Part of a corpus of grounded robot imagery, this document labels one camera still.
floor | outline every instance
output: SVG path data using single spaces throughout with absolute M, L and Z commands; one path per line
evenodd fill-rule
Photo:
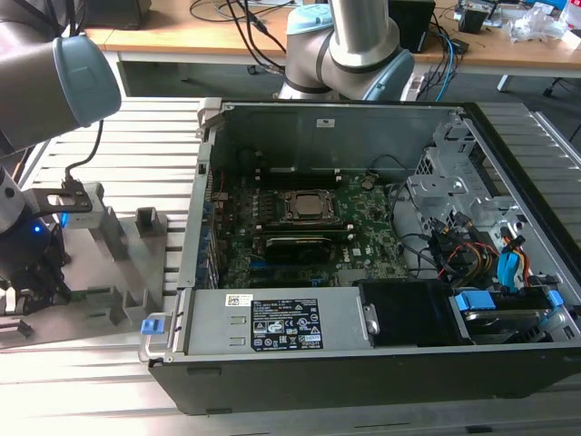
M 239 100 L 269 100 L 278 93 L 282 76 L 259 71 L 250 75 L 243 65 L 189 65 L 190 79 L 183 82 L 177 64 L 125 63 L 132 96 L 204 97 L 220 96 Z M 551 97 L 544 97 L 551 77 L 518 77 L 505 93 L 497 91 L 500 79 L 495 75 L 458 74 L 444 94 L 444 102 L 507 102 L 524 103 L 532 111 L 540 111 L 569 137 L 581 123 L 581 81 L 556 86 Z M 434 100 L 434 88 L 427 100 Z M 581 150 L 581 134 L 573 144 Z M 19 155 L 0 161 L 12 172 Z

blue latch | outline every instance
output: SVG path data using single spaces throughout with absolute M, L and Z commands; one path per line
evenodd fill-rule
M 553 304 L 554 308 L 562 306 L 564 303 L 563 297 L 561 297 L 559 291 L 555 289 L 548 292 L 548 299 L 551 301 L 551 304 Z
M 464 291 L 456 295 L 456 304 L 463 311 L 493 311 L 497 308 L 488 291 Z
M 143 320 L 142 334 L 163 334 L 164 320 Z

motherboard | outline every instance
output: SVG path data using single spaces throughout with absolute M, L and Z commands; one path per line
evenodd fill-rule
M 220 288 L 351 286 L 408 275 L 386 186 L 368 174 L 222 173 L 215 182 Z

table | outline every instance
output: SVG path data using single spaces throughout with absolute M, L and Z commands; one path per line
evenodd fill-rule
M 206 23 L 189 14 L 192 0 L 153 0 L 147 23 L 139 31 L 113 30 L 95 34 L 118 82 L 123 85 L 122 61 L 173 62 L 179 64 L 254 64 L 233 23 Z M 552 39 L 547 43 L 530 41 L 512 44 L 501 29 L 484 28 L 480 35 L 461 34 L 458 23 L 447 10 L 455 0 L 437 0 L 436 15 L 450 35 L 470 44 L 459 71 L 475 74 L 535 75 L 581 77 L 581 51 L 567 48 Z M 264 16 L 269 31 L 286 43 L 286 22 L 290 9 L 283 8 Z M 212 5 L 196 9 L 202 16 L 220 18 Z M 89 31 L 94 38 L 94 30 Z M 255 32 L 255 41 L 275 62 L 283 63 L 284 54 L 268 38 Z M 429 37 L 422 53 L 416 54 L 415 75 L 422 75 L 439 62 L 441 46 Z M 506 88 L 508 79 L 499 90 Z

blue cable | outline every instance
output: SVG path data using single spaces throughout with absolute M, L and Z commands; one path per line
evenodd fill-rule
M 444 79 L 444 84 L 442 85 L 442 88 L 439 90 L 438 97 L 436 97 L 437 102 L 439 102 L 439 99 L 442 98 L 442 95 L 446 92 L 446 88 L 448 88 L 450 74 L 452 73 L 452 65 L 454 64 L 454 46 L 452 45 L 450 38 L 448 38 L 447 36 L 445 36 L 443 34 L 439 34 L 439 35 L 442 38 L 446 39 L 446 41 L 448 42 L 448 47 L 450 49 L 450 63 L 448 65 L 448 72 L 446 73 L 446 78 Z

